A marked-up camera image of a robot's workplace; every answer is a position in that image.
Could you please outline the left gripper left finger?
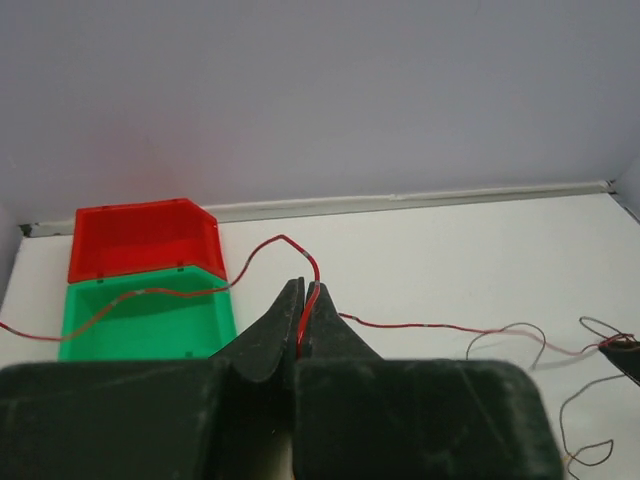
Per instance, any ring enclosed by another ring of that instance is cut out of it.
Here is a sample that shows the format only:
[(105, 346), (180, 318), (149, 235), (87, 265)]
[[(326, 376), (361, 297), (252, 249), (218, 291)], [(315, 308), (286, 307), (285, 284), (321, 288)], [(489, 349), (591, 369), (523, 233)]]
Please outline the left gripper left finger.
[(5, 479), (292, 479), (305, 285), (205, 359), (23, 363), (1, 372)]

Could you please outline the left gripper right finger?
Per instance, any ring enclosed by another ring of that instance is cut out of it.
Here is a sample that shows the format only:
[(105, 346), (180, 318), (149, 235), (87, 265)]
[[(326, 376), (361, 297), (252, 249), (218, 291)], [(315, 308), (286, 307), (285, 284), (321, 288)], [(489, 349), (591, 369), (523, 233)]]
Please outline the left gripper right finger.
[(294, 367), (298, 479), (558, 479), (540, 393), (504, 361), (386, 360), (313, 284)]

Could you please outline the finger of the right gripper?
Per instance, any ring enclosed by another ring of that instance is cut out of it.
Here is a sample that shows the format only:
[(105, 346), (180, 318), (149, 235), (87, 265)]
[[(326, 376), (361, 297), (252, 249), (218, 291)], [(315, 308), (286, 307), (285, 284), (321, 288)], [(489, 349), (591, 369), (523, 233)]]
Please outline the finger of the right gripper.
[(620, 372), (640, 384), (640, 346), (637, 340), (603, 342), (598, 350)]

